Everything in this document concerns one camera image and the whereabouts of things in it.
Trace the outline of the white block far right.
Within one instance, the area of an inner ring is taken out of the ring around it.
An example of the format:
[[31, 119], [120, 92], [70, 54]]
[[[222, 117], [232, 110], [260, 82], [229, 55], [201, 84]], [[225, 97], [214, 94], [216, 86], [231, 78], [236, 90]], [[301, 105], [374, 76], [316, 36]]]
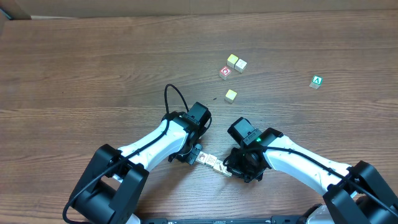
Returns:
[[247, 62], [242, 60], [241, 58], [235, 63], [234, 69], [237, 70], [239, 73], [243, 73], [246, 69]]

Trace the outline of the yellow top block far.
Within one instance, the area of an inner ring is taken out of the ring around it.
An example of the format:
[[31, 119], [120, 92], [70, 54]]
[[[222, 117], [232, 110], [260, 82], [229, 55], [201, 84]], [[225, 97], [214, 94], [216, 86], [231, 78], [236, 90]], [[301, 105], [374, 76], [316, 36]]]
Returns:
[[227, 64], [227, 66], [229, 66], [229, 67], [231, 67], [231, 68], [234, 68], [235, 65], [236, 65], [236, 62], [237, 62], [238, 60], [239, 60], [239, 57], [237, 57], [237, 56], [234, 55], [234, 54], [231, 54], [231, 55], [228, 57], [226, 64]]

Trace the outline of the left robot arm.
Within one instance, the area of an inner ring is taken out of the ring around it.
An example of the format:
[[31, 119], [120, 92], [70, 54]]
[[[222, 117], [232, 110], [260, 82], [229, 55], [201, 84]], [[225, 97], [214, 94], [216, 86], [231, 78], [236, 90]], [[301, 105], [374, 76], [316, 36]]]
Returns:
[[157, 129], [135, 143], [119, 149], [101, 146], [65, 207], [74, 208], [87, 223], [140, 223], [134, 211], [149, 172], [164, 159], [192, 165], [210, 121], [209, 109], [196, 102], [186, 113], [166, 114]]

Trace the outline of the hammer picture block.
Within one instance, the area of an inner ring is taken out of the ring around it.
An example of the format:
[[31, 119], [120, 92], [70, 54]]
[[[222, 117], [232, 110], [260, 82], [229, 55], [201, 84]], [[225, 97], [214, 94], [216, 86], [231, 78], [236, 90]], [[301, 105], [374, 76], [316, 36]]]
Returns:
[[217, 159], [213, 166], [213, 169], [217, 172], [224, 174], [226, 167], [223, 165], [223, 162], [221, 160]]

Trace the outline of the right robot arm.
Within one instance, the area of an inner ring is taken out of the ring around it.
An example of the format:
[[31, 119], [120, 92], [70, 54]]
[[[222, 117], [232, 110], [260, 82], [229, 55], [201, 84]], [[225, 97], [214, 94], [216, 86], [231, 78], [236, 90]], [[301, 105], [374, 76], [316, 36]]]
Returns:
[[397, 195], [371, 164], [355, 166], [326, 159], [294, 143], [282, 132], [254, 128], [243, 117], [228, 129], [238, 143], [224, 160], [228, 172], [245, 183], [262, 180], [266, 169], [286, 173], [323, 197], [299, 223], [397, 223]]

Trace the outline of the white W letter block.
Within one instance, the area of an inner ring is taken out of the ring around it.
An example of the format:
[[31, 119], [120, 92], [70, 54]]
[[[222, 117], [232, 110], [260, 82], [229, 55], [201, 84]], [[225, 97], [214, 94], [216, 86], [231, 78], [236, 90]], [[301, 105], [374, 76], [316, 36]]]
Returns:
[[213, 167], [216, 164], [216, 162], [217, 162], [217, 157], [216, 156], [211, 155], [211, 154], [207, 155], [206, 161], [205, 161], [206, 165], [208, 165], [210, 167]]

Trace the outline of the white block green side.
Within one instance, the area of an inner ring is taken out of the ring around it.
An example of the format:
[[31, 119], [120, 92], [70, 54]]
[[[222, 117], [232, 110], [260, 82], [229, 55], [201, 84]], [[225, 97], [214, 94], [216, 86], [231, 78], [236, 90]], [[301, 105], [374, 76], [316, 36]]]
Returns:
[[227, 169], [223, 170], [223, 174], [227, 177], [231, 177], [232, 173], [230, 173]]

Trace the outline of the green letter block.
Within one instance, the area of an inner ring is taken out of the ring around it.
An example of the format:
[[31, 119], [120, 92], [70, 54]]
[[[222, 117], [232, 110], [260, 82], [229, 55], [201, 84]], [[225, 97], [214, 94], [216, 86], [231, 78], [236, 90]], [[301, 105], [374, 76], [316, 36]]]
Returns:
[[318, 88], [321, 87], [322, 83], [323, 83], [323, 78], [314, 75], [309, 87], [314, 88], [314, 89], [318, 89]]

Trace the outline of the red bordered block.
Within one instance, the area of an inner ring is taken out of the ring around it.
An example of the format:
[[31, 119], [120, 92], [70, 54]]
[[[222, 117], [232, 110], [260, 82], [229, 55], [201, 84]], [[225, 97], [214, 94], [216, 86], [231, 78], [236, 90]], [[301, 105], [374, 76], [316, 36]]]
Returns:
[[224, 66], [220, 69], [219, 75], [223, 80], [226, 80], [231, 74], [231, 69], [228, 66]]

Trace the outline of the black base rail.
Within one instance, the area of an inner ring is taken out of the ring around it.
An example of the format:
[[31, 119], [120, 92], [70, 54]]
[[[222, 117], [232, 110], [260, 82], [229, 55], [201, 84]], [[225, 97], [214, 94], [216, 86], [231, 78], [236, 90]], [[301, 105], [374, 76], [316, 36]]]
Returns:
[[209, 219], [166, 219], [141, 220], [142, 224], [304, 224], [302, 215], [274, 215], [270, 218], [209, 218]]

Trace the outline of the yellow letter C block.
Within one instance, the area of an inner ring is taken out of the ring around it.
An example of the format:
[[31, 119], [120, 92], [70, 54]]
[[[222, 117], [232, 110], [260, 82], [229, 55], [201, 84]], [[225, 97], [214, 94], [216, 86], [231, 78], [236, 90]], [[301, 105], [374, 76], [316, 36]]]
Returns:
[[227, 93], [225, 94], [224, 100], [227, 101], [228, 103], [233, 103], [236, 96], [237, 96], [237, 93], [235, 91], [228, 90]]

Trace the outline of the acorn picture block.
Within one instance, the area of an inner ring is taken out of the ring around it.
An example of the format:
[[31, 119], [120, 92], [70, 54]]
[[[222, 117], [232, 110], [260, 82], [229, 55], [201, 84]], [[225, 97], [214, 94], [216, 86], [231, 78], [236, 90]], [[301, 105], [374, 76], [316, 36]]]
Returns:
[[208, 154], [205, 152], [200, 152], [196, 158], [196, 161], [201, 164], [205, 164], [208, 158]]

